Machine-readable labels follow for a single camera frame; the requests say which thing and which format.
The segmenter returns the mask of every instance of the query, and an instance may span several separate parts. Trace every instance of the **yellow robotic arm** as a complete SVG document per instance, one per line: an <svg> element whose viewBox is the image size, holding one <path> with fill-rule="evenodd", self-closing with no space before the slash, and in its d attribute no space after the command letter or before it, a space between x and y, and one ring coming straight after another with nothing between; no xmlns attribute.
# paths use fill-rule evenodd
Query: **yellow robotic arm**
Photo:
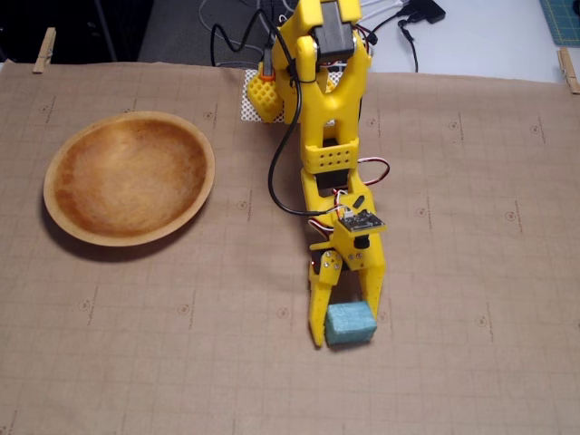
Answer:
<svg viewBox="0 0 580 435"><path fill-rule="evenodd" d="M313 219L327 238L310 246L309 322L317 346L324 341L328 303L341 272L358 273L362 297L376 319L386 270L380 237L386 226L375 216L372 192L358 171L359 110L371 66L371 56L353 30L360 17L358 0L300 0L295 13L279 29L295 65L289 64L278 38L272 49L275 81L258 74L248 87L258 113L267 112L267 104L270 111L273 107L271 101L257 98L259 92L256 95L256 90L269 87L284 102L285 122L290 123L296 108L295 78L300 81L301 179L306 207L315 212L336 208ZM346 62L335 88L324 68L334 61ZM335 193L325 195L329 189Z"/></svg>

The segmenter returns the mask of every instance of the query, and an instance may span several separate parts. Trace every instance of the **bowl rim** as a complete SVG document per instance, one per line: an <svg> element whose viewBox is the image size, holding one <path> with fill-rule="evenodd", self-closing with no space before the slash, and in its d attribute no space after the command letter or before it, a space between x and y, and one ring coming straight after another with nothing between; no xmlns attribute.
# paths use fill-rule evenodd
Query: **bowl rim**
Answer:
<svg viewBox="0 0 580 435"><path fill-rule="evenodd" d="M81 138L92 133L93 131L103 128L107 125L111 125L115 122L130 120L165 121L179 126L181 129L194 136L198 143L201 145L201 149L203 150L203 153L206 157L206 177L203 181L203 184L201 185L201 190L199 191L198 197L193 201L193 203L178 217L163 227L157 228L146 234L132 237L111 237L95 234L91 231L87 231L86 229L79 227L74 222L72 222L59 206L54 192L54 182L56 179L57 170L63 162L63 158L68 150L70 150ZM193 125L191 122L180 118L179 116L160 111L132 111L97 121L72 135L72 137L61 146L61 148L56 152L53 159L51 160L48 170L44 176L44 204L46 205L49 214L56 222L56 224L71 236L94 245L101 245L105 247L131 247L149 243L153 240L162 238L172 233L173 231L176 231L178 228L182 227L190 219L192 219L198 213L199 209L208 198L209 191L211 190L214 182L215 174L216 160L214 157L214 152L211 148L208 138L198 127Z"/></svg>

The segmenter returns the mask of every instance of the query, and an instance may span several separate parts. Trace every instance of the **black power adapter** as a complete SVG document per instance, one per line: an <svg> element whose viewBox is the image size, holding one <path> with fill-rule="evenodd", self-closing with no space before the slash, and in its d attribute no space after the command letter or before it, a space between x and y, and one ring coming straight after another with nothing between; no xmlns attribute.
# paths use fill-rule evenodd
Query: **black power adapter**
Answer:
<svg viewBox="0 0 580 435"><path fill-rule="evenodd" d="M409 8L413 12L423 15L431 24L445 18L445 11L433 0L410 0Z"/></svg>

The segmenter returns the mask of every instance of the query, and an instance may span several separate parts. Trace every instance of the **electrical wire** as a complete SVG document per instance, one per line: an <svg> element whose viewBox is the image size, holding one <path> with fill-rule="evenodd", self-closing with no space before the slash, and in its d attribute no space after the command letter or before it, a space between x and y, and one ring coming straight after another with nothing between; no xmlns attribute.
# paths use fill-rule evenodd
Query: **electrical wire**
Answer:
<svg viewBox="0 0 580 435"><path fill-rule="evenodd" d="M211 27L208 26L206 21L203 19L203 15L201 14L201 10L203 9L203 7L206 5L207 2L208 2L208 0L201 0L201 3L199 4L199 8L198 8L198 17L199 17L199 21L201 22L201 25L203 25L206 29L208 29L209 32L211 32ZM234 43L234 44L241 44L240 42L233 41L233 40L230 40L230 42ZM245 44L245 46L251 50L259 52L261 55L264 55L264 50L262 50L260 47L256 47L255 45L250 45L250 44Z"/></svg>
<svg viewBox="0 0 580 435"><path fill-rule="evenodd" d="M260 4L261 0L256 0L256 10L259 11L262 6ZM274 4L272 2L270 2L270 7L272 8L272 11L274 12ZM264 30L266 30L266 32L268 33L268 42L271 42L272 44L274 43L274 36L272 35L272 29L270 29L267 24L266 21L264 20L264 17L260 15L260 23L262 23L262 26L264 27Z"/></svg>
<svg viewBox="0 0 580 435"><path fill-rule="evenodd" d="M288 10L288 12L293 12L294 9L292 9L290 7L290 5L288 4L288 0L282 0L282 5L284 5L284 7Z"/></svg>
<svg viewBox="0 0 580 435"><path fill-rule="evenodd" d="M390 17L389 17L389 18L387 18L386 20L384 20L384 21L381 21L380 23L378 23L378 24L377 24L377 25L374 27L374 29L372 29L371 33L372 33L372 34L376 34L376 33L377 33L377 31L378 31L378 30L379 30L381 27L383 27L385 24L389 23L390 21L394 20L395 18L398 18L399 16L400 16L399 14L395 14L395 15L392 15L392 16L390 16Z"/></svg>
<svg viewBox="0 0 580 435"><path fill-rule="evenodd" d="M365 186L372 186L373 184L377 184L377 183L381 182L387 175L389 175L389 172L391 172L391 165L389 164L389 162L386 159L383 159L382 157L365 157L362 159L358 159L359 163L367 163L369 161L378 161L378 162L386 165L387 168L376 179L371 179L370 181L364 181L363 183Z"/></svg>
<svg viewBox="0 0 580 435"><path fill-rule="evenodd" d="M382 3L385 0L369 0L368 2L362 2L361 3L361 7L365 7L365 6L370 6L370 5L376 5L377 3Z"/></svg>
<svg viewBox="0 0 580 435"><path fill-rule="evenodd" d="M324 237L326 240L328 240L330 238L329 233L333 233L334 232L334 228L332 227L327 227L326 225L324 225L322 222L320 222L319 220L311 217L308 219L308 225L310 225L312 228L314 228L316 231L318 231L318 233Z"/></svg>
<svg viewBox="0 0 580 435"><path fill-rule="evenodd" d="M214 26L211 28L211 36L209 39L209 54L211 57L211 64L212 64L212 66L216 66L216 59L215 59L215 55L214 55L214 43L216 40L217 31L219 30L221 32L221 34L223 35L223 39L224 39L224 41L226 41L226 44L229 47L229 49L234 53L238 53L238 52L242 51L244 49L244 47L246 46L246 41L247 41L247 38L250 34L250 31L254 27L254 24L259 16L263 16L265 18L268 27L272 30L272 32L274 32L276 38L278 38L278 40L280 41L280 45L282 46L282 51L284 52L284 56L285 56L286 60L288 61L290 75L292 75L293 81L294 81L295 86L296 86L296 107L295 107L294 117L292 118L290 125L288 125L288 128L286 129L286 132L285 132L284 136L282 137L282 140L280 140L280 144L278 145L278 148L276 148L275 153L274 153L274 157L272 158L272 162L270 163L270 168L268 169L268 191L270 193L270 196L272 197L272 200L275 202L275 204L277 206L279 206L283 211L285 211L286 213L289 213L291 215L313 217L313 216L321 216L321 215L331 213L331 212L335 211L337 208L330 208L330 209L325 210L325 211L293 210L293 209L289 208L288 206L286 206L278 198L278 196L276 195L276 191L274 189L274 172L276 170L276 163L278 162L278 159L280 158L280 155L282 154L282 151L284 150L286 143L290 139L290 136L292 136L292 133L294 132L294 130L296 128L296 124L298 123L298 120L300 119L300 113L302 112L302 85L301 85L300 77L298 76L298 72L297 72L296 67L295 67L295 63L292 59L292 55L290 54L290 50L288 50L288 46L286 45L284 37L280 33L280 30L272 22L270 17L267 15L267 13L263 9L258 9L254 13L252 18L250 19L250 22L247 25L246 30L244 31L244 36L242 37L242 42L240 43L240 45L238 47L235 47L232 44L231 40L227 37L226 31L221 26L221 24L215 23Z"/></svg>
<svg viewBox="0 0 580 435"><path fill-rule="evenodd" d="M390 5L386 5L384 7L380 7L376 11L372 11L370 14L365 15L363 18L361 18L359 20L359 22L361 23L363 21L370 20L371 18L373 18L376 15L380 15L383 12L386 12L386 11L388 11L390 9L394 9L395 7L402 7L402 6L403 6L402 1L401 0L396 0L394 3L392 3Z"/></svg>
<svg viewBox="0 0 580 435"><path fill-rule="evenodd" d="M405 37L409 44L411 45L411 49L413 51L413 59L415 61L415 72L419 72L419 61L417 60L417 51L415 50L415 40L411 36L411 33L406 29L406 25L408 23L413 23L412 21L413 15L408 20L400 20L399 21L399 28L401 29L402 35Z"/></svg>

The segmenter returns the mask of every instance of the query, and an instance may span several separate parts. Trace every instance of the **black cable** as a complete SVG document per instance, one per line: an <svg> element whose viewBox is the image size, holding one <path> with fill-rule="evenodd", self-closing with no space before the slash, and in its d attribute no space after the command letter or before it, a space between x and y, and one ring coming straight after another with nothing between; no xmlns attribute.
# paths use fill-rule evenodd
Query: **black cable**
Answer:
<svg viewBox="0 0 580 435"><path fill-rule="evenodd" d="M294 113L294 118L292 118L290 125L288 125L288 128L286 129L286 133L282 137L282 140L280 140L280 144L278 145L278 148L276 149L276 151L274 153L274 157L272 158L272 162L270 163L270 168L268 170L268 191L270 192L270 197L272 197L272 200L275 202L275 204L277 206L279 206L286 213L290 213L291 215L296 215L296 216L308 216L308 217L325 215L326 213L329 213L330 211L332 211L334 208L329 208L326 211L292 210L291 208L289 208L285 204L283 204L282 201L280 201L280 199L276 195L276 191L274 190L274 171L276 169L276 163L278 162L278 159L280 158L280 155L282 154L282 151L284 150L286 143L290 139L290 136L292 135L292 133L296 127L296 124L298 123L298 120L300 118L300 112L302 111L302 86L300 84L301 83L300 78L298 77L298 71L296 70L295 63L292 59L292 55L290 54L290 50L288 50L288 46L286 45L284 37L280 33L280 30L278 30L278 28L274 25L274 23L272 22L270 17L267 15L267 13L263 9L258 9L254 13L252 18L250 19L249 24L247 25L246 30L244 31L244 37L242 38L242 41L237 48L234 47L234 45L231 43L231 41L227 37L227 34L224 31L224 28L220 24L215 23L213 25L213 27L211 28L211 36L209 39L209 51L210 51L210 57L211 57L211 65L216 66L216 59L214 56L214 42L216 39L216 31L219 30L221 32L221 35L224 37L224 41L226 41L226 44L229 47L229 49L234 53L238 53L238 52L242 51L244 49L244 47L246 46L247 37L249 36L249 33L252 30L252 27L254 26L254 23L256 22L257 18L260 15L262 15L264 17L264 19L266 21L266 25L272 30L272 32L274 32L276 38L278 38L278 40L280 41L280 45L282 45L282 51L284 52L284 56L285 56L286 60L288 61L288 68L290 70L290 75L292 75L292 78L296 83L296 109L295 109L295 113Z"/></svg>
<svg viewBox="0 0 580 435"><path fill-rule="evenodd" d="M406 20L400 20L398 22L399 28L401 29L402 35L405 37L409 44L411 44L411 49L413 51L413 59L415 61L415 72L419 72L419 60L417 59L417 51L415 50L415 40L411 36L411 33L406 29L407 24L418 23L424 18L424 15L413 14Z"/></svg>
<svg viewBox="0 0 580 435"><path fill-rule="evenodd" d="M377 26L376 26L374 29L372 29L371 33L372 33L372 34L376 34L376 33L377 33L377 31L378 31L378 30L379 30L381 27L383 27L385 24L387 24L387 23L391 22L391 21L392 21L392 20L394 20L395 18L399 18L400 16L402 16L402 14L401 14L401 11L402 11L402 9L401 9L401 10L400 10L400 11L399 11L397 14L395 14L395 15L392 15L392 16L390 16L389 18L387 18L386 20L384 20L384 21L381 21L380 23L378 23L378 24L377 24Z"/></svg>

